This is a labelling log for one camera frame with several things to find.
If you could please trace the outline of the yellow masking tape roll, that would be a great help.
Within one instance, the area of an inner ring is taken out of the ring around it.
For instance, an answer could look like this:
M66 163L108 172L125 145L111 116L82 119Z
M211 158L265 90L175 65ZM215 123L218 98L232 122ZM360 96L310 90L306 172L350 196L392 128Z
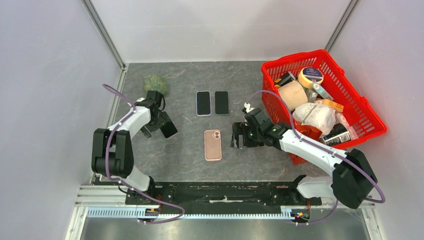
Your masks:
M307 89L312 89L313 84L321 84L324 81L323 73L315 67L304 67L297 76L298 82Z

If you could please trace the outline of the black mounting base plate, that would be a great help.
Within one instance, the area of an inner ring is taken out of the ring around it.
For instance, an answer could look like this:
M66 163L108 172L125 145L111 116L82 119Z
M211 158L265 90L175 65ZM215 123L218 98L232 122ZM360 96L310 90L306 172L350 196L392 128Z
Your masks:
M278 214L281 206L320 206L304 198L291 181L158 181L147 192L184 208L185 214Z

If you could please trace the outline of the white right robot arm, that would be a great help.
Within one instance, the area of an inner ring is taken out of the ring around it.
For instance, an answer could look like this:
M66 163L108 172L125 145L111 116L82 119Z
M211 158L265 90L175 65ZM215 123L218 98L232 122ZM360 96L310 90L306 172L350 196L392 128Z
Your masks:
M325 171L330 179L303 176L288 191L289 200L300 205L310 198L335 197L350 209L357 209L376 189L377 177L365 154L358 149L336 149L306 137L292 126L273 123L259 108L245 112L244 121L232 124L232 148L273 147L303 158Z

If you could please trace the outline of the green felt ball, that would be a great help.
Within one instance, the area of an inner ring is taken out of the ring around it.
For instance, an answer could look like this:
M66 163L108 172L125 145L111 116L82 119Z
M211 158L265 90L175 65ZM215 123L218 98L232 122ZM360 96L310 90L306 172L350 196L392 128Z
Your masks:
M168 92L168 85L162 76L153 74L144 77L143 89L145 92L157 91L165 96Z

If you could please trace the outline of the teal white small packet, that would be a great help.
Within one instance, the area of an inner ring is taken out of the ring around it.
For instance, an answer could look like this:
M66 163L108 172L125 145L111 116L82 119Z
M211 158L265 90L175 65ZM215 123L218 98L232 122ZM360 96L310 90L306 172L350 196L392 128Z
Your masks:
M317 82L311 84L312 88L323 98L333 101L334 98Z

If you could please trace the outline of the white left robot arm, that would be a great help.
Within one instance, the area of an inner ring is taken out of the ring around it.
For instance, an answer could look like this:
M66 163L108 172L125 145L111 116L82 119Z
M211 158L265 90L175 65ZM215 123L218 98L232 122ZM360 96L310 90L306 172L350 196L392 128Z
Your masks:
M149 90L145 98L131 103L130 111L108 128L98 128L93 133L91 169L114 181L123 181L138 190L137 197L144 204L152 204L157 198L154 180L134 165L132 138L142 132L146 138L160 130L165 138L178 130L165 111L162 93Z

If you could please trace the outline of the orange small box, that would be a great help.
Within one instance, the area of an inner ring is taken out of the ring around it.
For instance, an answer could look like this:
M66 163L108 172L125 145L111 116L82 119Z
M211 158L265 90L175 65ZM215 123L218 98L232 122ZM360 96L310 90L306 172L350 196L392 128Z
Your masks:
M339 103L337 103L333 100L330 100L330 99L319 99L319 100L316 100L314 103L329 106L329 107L335 109L335 111L337 111L339 113L342 113L344 111L344 106L342 104L339 104Z

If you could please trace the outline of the black yellow tool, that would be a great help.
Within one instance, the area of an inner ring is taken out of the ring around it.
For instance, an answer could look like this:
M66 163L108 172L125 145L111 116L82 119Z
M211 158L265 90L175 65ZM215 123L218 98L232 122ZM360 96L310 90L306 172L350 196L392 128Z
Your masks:
M284 85L290 82L293 82L295 80L296 80L296 77L293 75L293 73L291 71L287 71L274 81L274 86L276 88L281 88Z

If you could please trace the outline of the white wrapped package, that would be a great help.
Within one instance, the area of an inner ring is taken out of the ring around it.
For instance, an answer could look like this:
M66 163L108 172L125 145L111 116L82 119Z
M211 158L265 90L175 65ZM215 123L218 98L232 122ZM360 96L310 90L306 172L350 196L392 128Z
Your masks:
M324 135L328 135L336 124L336 110L325 104L307 102L298 106L292 115L302 126L312 126Z

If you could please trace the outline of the pink phone case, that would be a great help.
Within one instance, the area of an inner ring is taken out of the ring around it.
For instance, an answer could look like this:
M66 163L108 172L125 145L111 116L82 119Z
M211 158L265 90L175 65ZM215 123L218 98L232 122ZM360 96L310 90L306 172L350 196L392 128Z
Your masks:
M222 159L220 130L210 129L204 132L204 158L206 161L220 161Z

